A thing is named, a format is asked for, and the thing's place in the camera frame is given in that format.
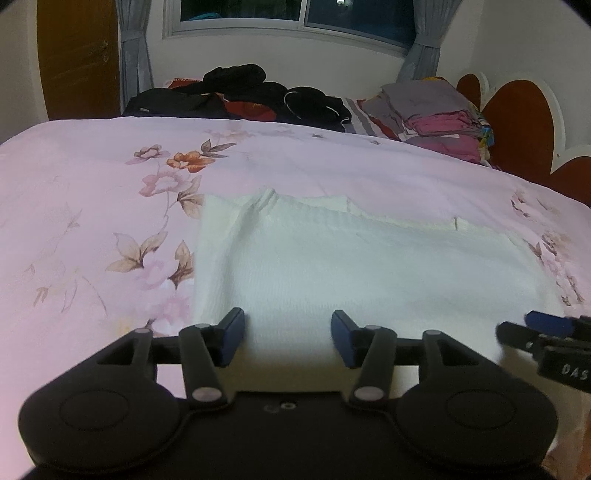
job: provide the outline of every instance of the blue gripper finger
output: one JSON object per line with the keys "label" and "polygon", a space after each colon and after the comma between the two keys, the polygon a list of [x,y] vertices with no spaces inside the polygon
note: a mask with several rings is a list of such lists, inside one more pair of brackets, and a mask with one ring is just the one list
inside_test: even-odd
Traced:
{"label": "blue gripper finger", "polygon": [[525,315],[525,324],[540,333],[560,338],[569,337],[574,333],[572,318],[557,317],[533,310]]}
{"label": "blue gripper finger", "polygon": [[346,367],[360,367],[360,365],[356,365],[353,335],[361,330],[343,310],[335,310],[330,319],[330,334]]}
{"label": "blue gripper finger", "polygon": [[217,334],[218,332],[222,333],[220,367],[228,366],[232,358],[234,358],[234,354],[244,338],[245,329],[246,320],[244,310],[238,307],[230,310],[222,321],[214,327]]}

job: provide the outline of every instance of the brown door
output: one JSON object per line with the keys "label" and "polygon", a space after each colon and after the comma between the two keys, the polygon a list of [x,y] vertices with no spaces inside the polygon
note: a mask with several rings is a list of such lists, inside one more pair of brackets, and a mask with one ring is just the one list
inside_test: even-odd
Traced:
{"label": "brown door", "polygon": [[119,115],[114,0],[38,0],[37,46],[49,120]]}

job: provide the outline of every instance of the gray curtain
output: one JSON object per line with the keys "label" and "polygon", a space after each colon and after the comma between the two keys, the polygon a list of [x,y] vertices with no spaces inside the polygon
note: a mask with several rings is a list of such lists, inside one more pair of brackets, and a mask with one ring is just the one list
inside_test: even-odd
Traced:
{"label": "gray curtain", "polygon": [[121,29],[121,106],[154,87],[146,29],[152,0],[115,0]]}
{"label": "gray curtain", "polygon": [[462,0],[414,0],[417,38],[404,60],[397,82],[435,76],[441,42],[461,3]]}

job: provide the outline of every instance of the white towel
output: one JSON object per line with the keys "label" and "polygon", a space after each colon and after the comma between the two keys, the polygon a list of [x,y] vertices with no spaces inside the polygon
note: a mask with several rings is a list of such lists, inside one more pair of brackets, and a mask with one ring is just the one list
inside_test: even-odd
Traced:
{"label": "white towel", "polygon": [[[332,345],[336,309],[399,337],[439,329],[496,362],[498,323],[562,315],[522,240],[462,220],[373,218],[345,197],[206,196],[195,272],[196,323],[235,306],[248,315],[244,345],[221,372],[231,389],[347,390],[356,373]],[[397,368],[391,395],[416,382],[416,368]]]}

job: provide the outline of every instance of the bedroom wall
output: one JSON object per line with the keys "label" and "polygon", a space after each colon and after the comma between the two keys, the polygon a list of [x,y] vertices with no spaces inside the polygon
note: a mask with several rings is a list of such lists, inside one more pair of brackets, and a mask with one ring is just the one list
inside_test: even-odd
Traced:
{"label": "bedroom wall", "polygon": [[486,0],[470,69],[491,86],[515,72],[545,80],[563,111],[566,148],[591,144],[591,28],[562,0]]}
{"label": "bedroom wall", "polygon": [[[484,0],[465,0],[442,45],[438,74],[453,77],[470,64]],[[404,59],[398,54],[288,35],[232,34],[163,40],[164,0],[152,0],[147,41],[154,82],[201,78],[217,66],[257,63],[267,78],[287,87],[309,85],[330,95],[364,98],[393,82]]]}
{"label": "bedroom wall", "polygon": [[32,1],[16,0],[0,12],[0,143],[40,122],[30,63]]}

